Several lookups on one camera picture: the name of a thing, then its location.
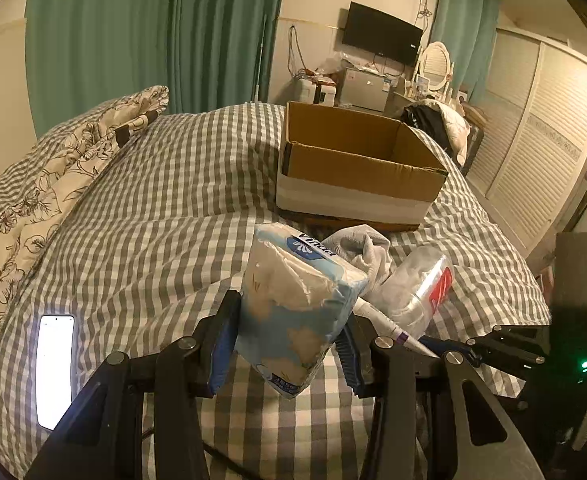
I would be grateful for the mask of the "grey checked bed cover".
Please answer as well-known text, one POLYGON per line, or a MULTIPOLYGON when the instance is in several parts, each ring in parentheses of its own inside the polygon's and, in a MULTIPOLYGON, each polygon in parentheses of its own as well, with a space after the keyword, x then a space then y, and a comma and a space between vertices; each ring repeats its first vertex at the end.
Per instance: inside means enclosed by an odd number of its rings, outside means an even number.
MULTIPOLYGON (((5 170, 4 226, 63 137, 99 112, 54 127, 5 170)), ((286 221, 275 206, 283 120, 284 107, 270 104, 160 116, 54 234, 0 323, 0 464, 10 474, 23 478, 47 437, 32 376, 39 317, 74 316, 80 387, 112 350, 143 356, 190 333, 240 287, 254 226, 286 221)), ((395 263, 423 245, 453 262, 453 286, 429 335, 466 340, 499 324, 548 324, 525 259, 441 148, 418 136, 449 176, 418 231, 386 236, 395 263)), ((206 442, 262 479, 357 479, 372 407, 345 385, 335 352, 293 400, 238 358, 225 387, 202 402, 200 424, 206 442)))

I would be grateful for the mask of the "white sock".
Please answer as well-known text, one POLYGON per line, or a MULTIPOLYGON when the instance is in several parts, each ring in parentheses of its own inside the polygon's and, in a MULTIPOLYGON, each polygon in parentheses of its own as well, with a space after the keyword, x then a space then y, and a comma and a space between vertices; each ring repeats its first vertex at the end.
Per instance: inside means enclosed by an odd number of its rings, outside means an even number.
POLYGON ((367 275, 363 298, 382 285, 394 270, 391 242, 368 224, 334 232, 323 240, 323 245, 367 275))

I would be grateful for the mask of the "lit smartphone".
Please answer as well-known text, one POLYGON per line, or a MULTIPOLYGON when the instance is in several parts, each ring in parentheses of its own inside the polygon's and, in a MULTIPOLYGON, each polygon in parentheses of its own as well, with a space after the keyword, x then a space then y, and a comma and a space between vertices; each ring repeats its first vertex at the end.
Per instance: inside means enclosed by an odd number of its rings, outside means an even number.
POLYGON ((75 318, 47 314, 39 320, 36 346, 36 417, 54 430, 75 394, 75 318))

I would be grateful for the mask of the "grey mini fridge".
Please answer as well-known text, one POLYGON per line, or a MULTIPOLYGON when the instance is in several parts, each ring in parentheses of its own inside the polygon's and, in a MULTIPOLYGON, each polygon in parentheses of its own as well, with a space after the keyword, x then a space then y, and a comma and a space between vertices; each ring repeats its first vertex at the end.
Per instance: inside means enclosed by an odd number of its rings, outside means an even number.
POLYGON ((340 107, 383 113, 388 93, 389 84, 380 75, 353 68, 342 70, 339 74, 337 102, 340 107))

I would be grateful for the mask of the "green curtain by wardrobe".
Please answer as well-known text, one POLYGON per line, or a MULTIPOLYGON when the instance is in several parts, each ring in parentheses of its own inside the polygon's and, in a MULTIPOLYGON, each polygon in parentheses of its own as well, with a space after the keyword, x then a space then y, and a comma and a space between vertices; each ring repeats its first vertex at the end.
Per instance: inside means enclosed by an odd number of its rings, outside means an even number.
POLYGON ((501 0, 438 0, 432 42, 441 41, 454 63, 452 86, 471 104, 484 95, 501 0))

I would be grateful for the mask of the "white louvred wardrobe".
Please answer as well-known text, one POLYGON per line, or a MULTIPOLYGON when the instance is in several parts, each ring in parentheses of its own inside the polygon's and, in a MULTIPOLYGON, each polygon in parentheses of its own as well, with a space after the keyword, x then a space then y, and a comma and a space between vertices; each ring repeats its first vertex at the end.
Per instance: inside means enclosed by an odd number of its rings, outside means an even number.
POLYGON ((470 183, 524 255, 560 217, 587 159, 587 56, 501 27, 479 102, 487 125, 470 183))

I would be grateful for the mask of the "white oval vanity mirror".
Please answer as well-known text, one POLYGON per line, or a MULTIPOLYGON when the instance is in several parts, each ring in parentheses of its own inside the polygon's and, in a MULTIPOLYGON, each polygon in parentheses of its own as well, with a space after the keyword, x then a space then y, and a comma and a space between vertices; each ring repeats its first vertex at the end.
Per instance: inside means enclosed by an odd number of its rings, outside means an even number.
POLYGON ((453 78, 453 70, 446 45, 442 41, 431 42, 420 54, 415 81, 429 92, 443 91, 453 78))

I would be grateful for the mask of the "clear floss pick jar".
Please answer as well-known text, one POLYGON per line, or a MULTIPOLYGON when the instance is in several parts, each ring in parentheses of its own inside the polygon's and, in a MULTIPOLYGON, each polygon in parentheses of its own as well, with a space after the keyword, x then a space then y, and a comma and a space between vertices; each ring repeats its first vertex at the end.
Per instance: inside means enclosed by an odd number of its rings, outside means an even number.
POLYGON ((421 338, 447 297, 453 264, 438 248, 415 248, 367 301, 415 339, 421 338))

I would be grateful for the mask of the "open cardboard box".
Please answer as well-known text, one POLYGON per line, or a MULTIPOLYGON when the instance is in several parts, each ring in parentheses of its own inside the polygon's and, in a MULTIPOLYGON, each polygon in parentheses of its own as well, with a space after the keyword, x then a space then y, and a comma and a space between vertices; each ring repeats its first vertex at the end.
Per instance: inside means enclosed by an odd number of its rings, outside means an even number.
POLYGON ((284 110, 276 205, 310 226, 415 231, 448 175, 398 120, 295 101, 284 110))

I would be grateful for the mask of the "white garment on chair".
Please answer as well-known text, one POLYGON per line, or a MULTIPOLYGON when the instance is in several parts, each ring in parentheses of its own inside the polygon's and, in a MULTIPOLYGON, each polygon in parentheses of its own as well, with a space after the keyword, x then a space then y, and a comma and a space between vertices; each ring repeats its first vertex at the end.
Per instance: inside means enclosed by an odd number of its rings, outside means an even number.
POLYGON ((464 166, 468 155, 468 136, 471 128, 466 119, 452 107, 438 100, 430 100, 429 106, 440 113, 447 139, 453 148, 454 160, 464 166))

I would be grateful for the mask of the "black clothes on chair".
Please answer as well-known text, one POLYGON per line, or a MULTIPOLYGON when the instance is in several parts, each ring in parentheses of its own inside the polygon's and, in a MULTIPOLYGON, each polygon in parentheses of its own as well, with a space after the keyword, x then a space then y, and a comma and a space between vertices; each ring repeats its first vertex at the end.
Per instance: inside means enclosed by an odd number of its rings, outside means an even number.
POLYGON ((400 121, 427 133, 435 140, 447 155, 453 154, 453 148, 447 135, 441 113, 425 104, 411 104, 403 108, 400 121))

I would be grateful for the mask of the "floral folded quilt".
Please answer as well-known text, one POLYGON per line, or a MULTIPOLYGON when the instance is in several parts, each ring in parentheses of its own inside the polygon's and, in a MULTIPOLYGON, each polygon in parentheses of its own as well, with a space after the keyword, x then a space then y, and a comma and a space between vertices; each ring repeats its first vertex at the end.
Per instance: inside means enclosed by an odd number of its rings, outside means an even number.
POLYGON ((170 90, 151 86, 51 128, 0 176, 0 333, 32 267, 80 199, 127 144, 166 110, 170 90))

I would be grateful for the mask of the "black wall television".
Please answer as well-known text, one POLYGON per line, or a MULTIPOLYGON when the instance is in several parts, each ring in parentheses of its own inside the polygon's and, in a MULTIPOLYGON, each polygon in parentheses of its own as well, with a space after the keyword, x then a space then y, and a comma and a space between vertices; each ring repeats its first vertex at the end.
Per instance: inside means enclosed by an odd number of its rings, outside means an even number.
POLYGON ((418 58, 423 31, 393 15, 351 2, 342 44, 371 52, 406 66, 418 58))

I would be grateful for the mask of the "white suitcase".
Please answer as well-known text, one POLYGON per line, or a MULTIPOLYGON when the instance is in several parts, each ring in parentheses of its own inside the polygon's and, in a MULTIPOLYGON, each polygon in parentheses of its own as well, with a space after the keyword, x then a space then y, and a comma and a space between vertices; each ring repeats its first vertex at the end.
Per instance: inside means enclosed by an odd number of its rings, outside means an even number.
POLYGON ((307 104, 333 106, 336 103, 337 88, 312 79, 298 79, 295 83, 293 99, 307 104))

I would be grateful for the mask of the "blue white tissue pack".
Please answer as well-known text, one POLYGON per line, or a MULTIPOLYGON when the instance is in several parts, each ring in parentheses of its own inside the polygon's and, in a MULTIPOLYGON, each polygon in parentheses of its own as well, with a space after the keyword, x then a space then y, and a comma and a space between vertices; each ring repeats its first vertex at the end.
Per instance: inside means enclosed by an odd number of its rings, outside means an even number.
POLYGON ((368 276, 282 223, 254 229, 241 285, 236 349, 285 398, 315 376, 368 276))

